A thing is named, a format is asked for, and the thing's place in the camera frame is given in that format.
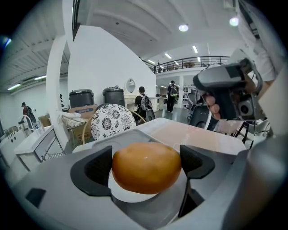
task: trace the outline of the white wall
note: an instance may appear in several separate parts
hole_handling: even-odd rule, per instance
[[[160,95],[163,95],[163,94],[167,94],[167,89],[166,88],[161,88],[160,89]]]
[[[0,93],[0,120],[3,129],[17,126],[17,118],[14,98],[9,93]]]
[[[62,103],[65,106],[69,105],[67,79],[60,80],[60,93],[63,98]],[[12,96],[9,93],[0,93],[0,119],[3,129],[14,125],[18,126],[18,117],[23,114],[22,102],[25,102],[33,110],[36,119],[46,115],[48,113],[46,97],[48,96],[46,95],[45,83],[20,91]]]
[[[156,94],[160,94],[160,88],[156,88]]]
[[[89,88],[95,104],[102,104],[103,89],[116,84],[124,89],[135,81],[137,94],[144,86],[147,95],[156,95],[155,74],[128,47],[99,27],[80,26],[69,60],[68,91]]]

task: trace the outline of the person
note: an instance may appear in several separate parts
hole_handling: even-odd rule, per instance
[[[161,73],[160,60],[158,60],[158,73]]]
[[[167,95],[168,95],[168,99],[167,99],[167,113],[171,113],[173,111],[173,106],[175,103],[175,94],[177,94],[177,87],[175,85],[175,81],[171,81],[171,85],[168,86],[168,90],[167,90]]]
[[[272,85],[276,76],[284,65],[284,60],[287,57],[282,44],[273,37],[274,32],[266,30],[265,17],[261,12],[246,0],[239,0],[239,5],[236,9],[238,13],[239,32],[244,39],[246,46],[249,49],[249,56],[255,62],[258,72],[263,79],[263,87],[258,95],[258,99]],[[245,75],[247,82],[246,91],[250,93],[254,91],[255,84]],[[215,119],[221,119],[220,107],[216,104],[215,98],[203,92],[205,101]]]
[[[141,109],[141,102],[142,102],[142,97],[146,96],[145,95],[145,88],[143,86],[139,87],[139,93],[140,95],[138,95],[135,98],[135,103],[134,105],[137,107],[136,113],[138,113],[141,117],[146,118],[146,111]]]
[[[62,100],[62,94],[60,94],[60,102],[61,102],[61,107],[64,107],[64,105],[63,105],[63,100]]]
[[[35,116],[33,115],[32,109],[31,109],[29,106],[26,106],[26,103],[25,103],[25,102],[22,103],[22,106],[21,106],[21,107],[23,107],[23,115],[28,116],[28,117],[31,119],[31,122],[32,122],[32,123],[33,123],[33,122],[35,123],[35,122],[36,122],[36,119],[35,119]],[[32,129],[32,125],[33,125],[33,124],[31,124],[31,122],[30,122],[29,119],[27,119],[27,122],[28,122],[28,127]]]

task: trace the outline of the handheld camera device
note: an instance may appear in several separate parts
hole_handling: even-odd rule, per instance
[[[254,71],[258,84],[253,92],[245,90],[245,73]],[[257,96],[263,81],[254,63],[245,58],[237,63],[207,68],[193,78],[195,87],[212,95],[220,107],[221,119],[257,120],[263,118]]]

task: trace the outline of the white cloth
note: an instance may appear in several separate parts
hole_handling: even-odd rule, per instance
[[[274,80],[287,57],[286,49],[265,16],[246,2],[245,6],[260,37],[260,39],[255,38],[240,9],[237,8],[238,29],[249,48],[248,55],[254,60],[263,81]]]

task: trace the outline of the person in black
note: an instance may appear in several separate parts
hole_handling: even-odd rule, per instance
[[[145,96],[145,88],[143,86],[140,86],[139,87],[139,93],[142,95],[142,96]],[[141,101],[142,101],[142,96],[137,96],[135,98],[135,106],[137,106],[137,111],[136,113],[138,113],[141,117],[143,118],[146,118],[146,111],[142,110],[141,109]]]
[[[168,95],[167,110],[166,110],[167,113],[171,113],[173,111],[175,96],[172,96],[172,94],[176,94],[176,93],[177,93],[177,88],[175,85],[175,81],[171,81],[171,85],[168,86],[168,90],[167,90],[167,95]]]
[[[29,106],[26,106],[26,103],[23,102],[21,107],[23,107],[23,115],[28,116],[31,119],[31,121],[33,122],[33,118],[35,119],[35,117],[32,114],[32,110],[29,108]],[[30,129],[33,129],[30,120],[28,118],[26,118],[26,119],[27,119],[28,127]]]
[[[158,73],[161,73],[160,61],[158,60]]]

